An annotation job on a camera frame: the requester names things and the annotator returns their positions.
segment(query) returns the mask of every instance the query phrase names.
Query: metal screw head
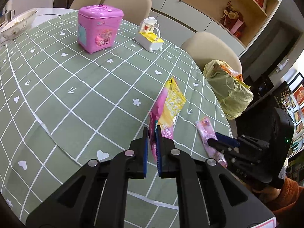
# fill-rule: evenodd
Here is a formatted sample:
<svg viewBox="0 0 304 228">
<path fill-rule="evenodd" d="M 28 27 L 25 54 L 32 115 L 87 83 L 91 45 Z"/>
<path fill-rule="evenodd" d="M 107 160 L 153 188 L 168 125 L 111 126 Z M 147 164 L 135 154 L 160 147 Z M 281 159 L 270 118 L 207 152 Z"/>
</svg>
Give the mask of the metal screw head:
<svg viewBox="0 0 304 228">
<path fill-rule="evenodd" d="M 180 150 L 178 150 L 176 148 L 171 150 L 172 155 L 180 155 L 180 153 L 181 153 Z"/>
<path fill-rule="evenodd" d="M 88 165 L 91 166 L 91 167 L 95 167 L 97 164 L 98 164 L 98 161 L 96 159 L 91 159 L 88 162 Z"/>
<path fill-rule="evenodd" d="M 126 150 L 125 155 L 131 157 L 131 156 L 134 155 L 134 151 L 133 150 Z"/>
<path fill-rule="evenodd" d="M 216 160 L 215 159 L 208 159 L 207 164 L 210 166 L 215 166 L 216 165 Z"/>
</svg>

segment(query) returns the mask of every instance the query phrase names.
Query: yellow plastic bag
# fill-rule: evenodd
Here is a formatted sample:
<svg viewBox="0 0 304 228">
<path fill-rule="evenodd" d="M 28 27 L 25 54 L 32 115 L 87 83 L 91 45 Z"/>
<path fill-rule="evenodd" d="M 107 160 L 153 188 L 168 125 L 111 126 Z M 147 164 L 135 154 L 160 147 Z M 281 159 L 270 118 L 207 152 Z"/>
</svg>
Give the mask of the yellow plastic bag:
<svg viewBox="0 0 304 228">
<path fill-rule="evenodd" d="M 213 60 L 204 68 L 210 84 L 228 120 L 237 118 L 253 99 L 253 93 L 244 82 L 229 74 L 232 68 L 224 61 Z"/>
</svg>

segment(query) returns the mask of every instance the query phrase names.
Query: pink box lid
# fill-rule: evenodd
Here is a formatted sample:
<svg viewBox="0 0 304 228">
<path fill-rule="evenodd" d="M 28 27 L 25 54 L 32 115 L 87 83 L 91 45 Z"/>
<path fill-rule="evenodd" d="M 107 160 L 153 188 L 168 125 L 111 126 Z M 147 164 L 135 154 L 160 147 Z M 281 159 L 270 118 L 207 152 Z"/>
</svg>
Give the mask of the pink box lid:
<svg viewBox="0 0 304 228">
<path fill-rule="evenodd" d="M 111 17 L 123 17 L 122 10 L 108 5 L 93 5 L 82 7 L 78 14 L 90 19 L 105 19 Z"/>
</svg>

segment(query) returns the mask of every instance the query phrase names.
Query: white toy stand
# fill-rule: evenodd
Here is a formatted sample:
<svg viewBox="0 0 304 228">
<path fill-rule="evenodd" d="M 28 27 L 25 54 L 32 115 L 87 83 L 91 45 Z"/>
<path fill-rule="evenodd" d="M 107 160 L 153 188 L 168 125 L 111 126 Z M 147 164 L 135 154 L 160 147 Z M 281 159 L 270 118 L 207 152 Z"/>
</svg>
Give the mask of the white toy stand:
<svg viewBox="0 0 304 228">
<path fill-rule="evenodd" d="M 163 49 L 164 41 L 160 38 L 161 32 L 158 27 L 159 24 L 157 24 L 157 20 L 154 17 L 146 18 L 140 23 L 135 36 L 135 40 L 149 52 L 153 50 L 162 51 Z"/>
</svg>

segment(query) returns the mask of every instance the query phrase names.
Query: orange sleeve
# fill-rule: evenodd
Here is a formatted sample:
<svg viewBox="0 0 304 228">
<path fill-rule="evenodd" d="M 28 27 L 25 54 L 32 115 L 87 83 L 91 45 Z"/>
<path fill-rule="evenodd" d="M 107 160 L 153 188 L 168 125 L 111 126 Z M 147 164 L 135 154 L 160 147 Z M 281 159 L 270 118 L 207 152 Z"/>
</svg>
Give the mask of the orange sleeve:
<svg viewBox="0 0 304 228">
<path fill-rule="evenodd" d="M 286 178 L 279 196 L 265 205 L 274 213 L 277 221 L 285 220 L 288 211 L 293 207 L 304 187 L 300 187 L 297 182 Z"/>
</svg>

